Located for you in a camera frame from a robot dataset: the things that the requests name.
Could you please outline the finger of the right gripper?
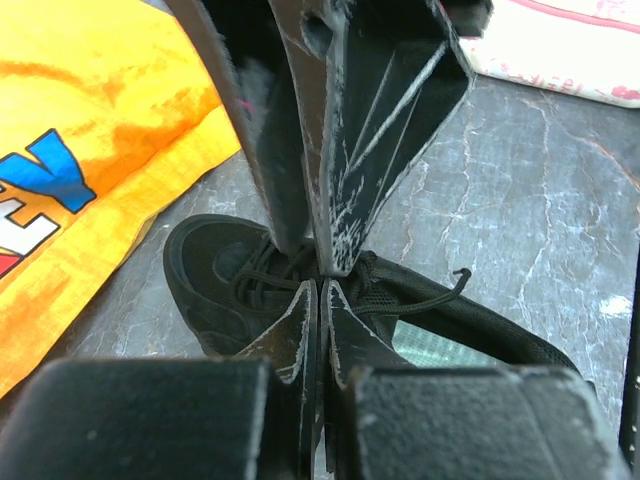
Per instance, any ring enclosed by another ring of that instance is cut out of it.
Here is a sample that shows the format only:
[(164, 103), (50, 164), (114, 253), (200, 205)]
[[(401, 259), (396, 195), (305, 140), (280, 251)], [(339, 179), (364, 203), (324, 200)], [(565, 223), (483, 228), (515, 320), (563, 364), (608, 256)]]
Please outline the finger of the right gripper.
[(275, 1), (320, 269), (347, 275), (385, 201), (464, 101), (489, 1)]
[(266, 1), (168, 2), (211, 77), (248, 160), (276, 247), (304, 239), (309, 207), (289, 62)]

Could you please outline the black sneaker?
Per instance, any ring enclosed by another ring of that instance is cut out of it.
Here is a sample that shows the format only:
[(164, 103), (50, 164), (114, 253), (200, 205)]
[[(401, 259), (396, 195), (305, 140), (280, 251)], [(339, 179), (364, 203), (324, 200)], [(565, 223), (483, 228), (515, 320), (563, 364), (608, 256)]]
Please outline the black sneaker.
[[(264, 226), (224, 215), (179, 223), (166, 240), (163, 262), (177, 308), (212, 356), (239, 353), (284, 314), (303, 282), (321, 287), (327, 280), (312, 240), (287, 256)], [(415, 334), (394, 350), (417, 367), (576, 368), (548, 341), (462, 296), (469, 269), (454, 274), (456, 285), (445, 287), (365, 250), (338, 284), (351, 310), (384, 344), (403, 326)]]

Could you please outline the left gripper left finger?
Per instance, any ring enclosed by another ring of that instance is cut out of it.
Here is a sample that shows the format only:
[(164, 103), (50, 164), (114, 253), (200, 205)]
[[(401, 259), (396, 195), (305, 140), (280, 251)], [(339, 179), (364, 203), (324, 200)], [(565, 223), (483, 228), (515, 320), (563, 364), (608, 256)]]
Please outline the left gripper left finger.
[(316, 449), (318, 295), (303, 282), (284, 314), (240, 359), (269, 361), (257, 479), (310, 479)]

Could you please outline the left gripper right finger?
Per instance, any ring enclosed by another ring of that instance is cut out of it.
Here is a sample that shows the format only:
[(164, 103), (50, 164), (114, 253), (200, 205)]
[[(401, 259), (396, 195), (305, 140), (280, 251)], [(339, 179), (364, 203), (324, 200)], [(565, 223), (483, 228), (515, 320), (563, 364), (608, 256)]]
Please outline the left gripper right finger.
[(320, 300), (323, 410), (327, 470), (336, 479), (350, 479), (357, 454), (351, 446), (353, 408), (349, 406), (350, 374), (364, 367), (410, 367), (385, 344), (349, 305), (338, 281), (323, 284)]

